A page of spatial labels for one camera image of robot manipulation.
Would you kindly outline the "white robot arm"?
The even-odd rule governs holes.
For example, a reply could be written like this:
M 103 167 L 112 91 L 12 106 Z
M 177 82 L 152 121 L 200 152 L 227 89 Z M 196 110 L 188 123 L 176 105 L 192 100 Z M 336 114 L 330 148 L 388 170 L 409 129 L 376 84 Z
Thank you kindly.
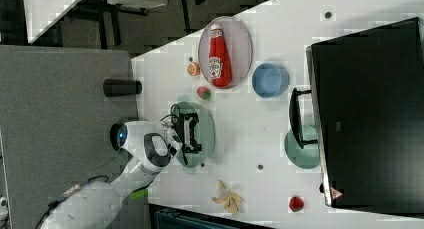
M 129 121 L 111 128 L 111 143 L 131 159 L 113 181 L 98 176 L 68 189 L 49 204 L 35 229 L 106 229 L 119 214 L 123 201 L 148 187 L 178 154 L 196 148 L 196 113 L 178 113 L 164 121 Z

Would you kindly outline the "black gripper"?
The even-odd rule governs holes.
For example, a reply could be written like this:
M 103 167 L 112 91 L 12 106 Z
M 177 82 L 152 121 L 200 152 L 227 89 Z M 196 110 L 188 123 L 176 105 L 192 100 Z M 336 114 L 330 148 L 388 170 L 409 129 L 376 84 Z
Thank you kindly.
M 202 145 L 195 139 L 195 127 L 198 123 L 199 117 L 196 113 L 180 113 L 174 123 L 175 130 L 183 143 L 183 153 L 200 153 L 202 151 Z

